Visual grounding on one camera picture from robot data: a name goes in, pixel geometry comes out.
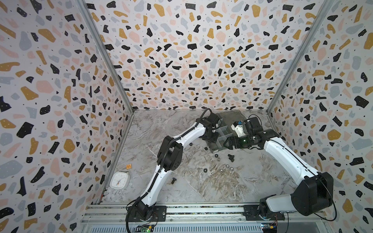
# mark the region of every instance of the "robotic arm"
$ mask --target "robotic arm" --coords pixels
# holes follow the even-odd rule
[[[203,117],[209,110],[210,115]],[[179,167],[182,152],[185,146],[197,138],[216,142],[218,133],[217,123],[219,117],[207,108],[193,125],[183,133],[166,136],[158,152],[157,167],[145,192],[138,197],[128,210],[130,213],[136,208],[142,220],[148,220],[152,213],[158,194],[173,170]],[[293,194],[272,195],[262,198],[259,204],[259,214],[266,218],[273,212],[297,211],[302,215],[310,215],[332,205],[333,178],[327,172],[320,173],[315,168],[304,162],[297,154],[284,143],[279,135],[272,129],[263,130],[258,118],[249,118],[243,122],[232,125],[239,131],[239,136],[231,136],[225,141],[228,149],[255,148],[264,149],[285,168],[292,176],[297,188]]]

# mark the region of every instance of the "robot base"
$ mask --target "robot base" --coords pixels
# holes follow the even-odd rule
[[[152,221],[152,222],[157,222],[157,217],[158,217],[158,222],[164,222],[166,220],[166,213],[167,213],[167,206],[165,205],[156,205],[153,208],[153,219],[150,217],[148,220],[142,220],[141,215],[139,212],[137,212],[136,209],[132,210],[131,213],[129,213],[128,217],[128,222],[147,222],[147,221]]]
[[[280,212],[267,213],[265,219],[271,220],[271,221],[276,220],[276,215],[277,215],[277,220],[285,220],[284,214]],[[259,216],[259,205],[244,205],[244,216],[246,217],[246,221],[262,221],[263,220]]]

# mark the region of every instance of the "white alarm clock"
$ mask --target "white alarm clock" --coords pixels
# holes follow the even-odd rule
[[[113,189],[124,189],[129,183],[129,174],[127,172],[116,172],[114,173],[112,180],[110,181],[110,187]]]

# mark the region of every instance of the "terrazzo patterned wallpaper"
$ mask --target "terrazzo patterned wallpaper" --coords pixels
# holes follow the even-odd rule
[[[134,109],[266,109],[321,0],[87,0]]]
[[[126,110],[73,1],[0,8],[0,231],[79,232]]]
[[[372,4],[335,1],[270,113],[288,145],[334,177],[338,233],[373,232]]]

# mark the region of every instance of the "clock face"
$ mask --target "clock face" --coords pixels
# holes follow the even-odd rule
[[[110,186],[114,189],[122,189],[128,184],[128,174],[124,172],[116,172],[110,182]]]

